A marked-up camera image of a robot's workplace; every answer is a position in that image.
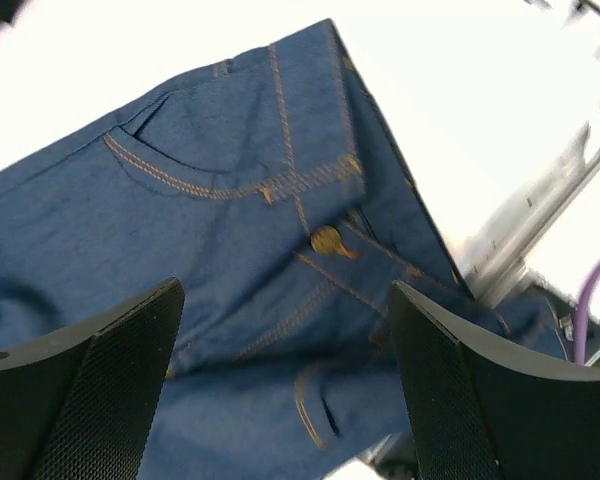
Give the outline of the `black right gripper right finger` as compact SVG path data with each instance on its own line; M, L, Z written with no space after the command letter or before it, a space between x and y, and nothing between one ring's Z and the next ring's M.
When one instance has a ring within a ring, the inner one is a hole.
M600 480L600 369L501 338L401 281L389 314L421 478Z

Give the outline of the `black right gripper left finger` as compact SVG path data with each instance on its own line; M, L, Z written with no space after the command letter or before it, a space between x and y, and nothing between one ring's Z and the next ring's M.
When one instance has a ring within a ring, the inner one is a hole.
M170 278L0 351L0 480L135 478L184 300Z

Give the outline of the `dark blue denim trousers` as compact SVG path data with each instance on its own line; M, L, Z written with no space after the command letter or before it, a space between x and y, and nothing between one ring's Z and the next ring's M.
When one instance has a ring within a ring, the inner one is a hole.
M329 20L0 173L0 349L168 277L186 299L143 479L318 479L407 432L395 280L568 355L545 298L474 301Z

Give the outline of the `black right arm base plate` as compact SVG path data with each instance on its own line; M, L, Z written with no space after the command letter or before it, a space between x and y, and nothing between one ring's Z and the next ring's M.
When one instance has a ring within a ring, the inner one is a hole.
M558 291L552 285L542 280L531 282L524 290L525 294L532 294L544 299L552 308L558 330L564 337L569 347L569 358L574 359L574 340L576 335L585 333L584 360L586 366L593 366L600 359L600 320L590 313L586 314L586 321L576 319L582 310L577 301Z

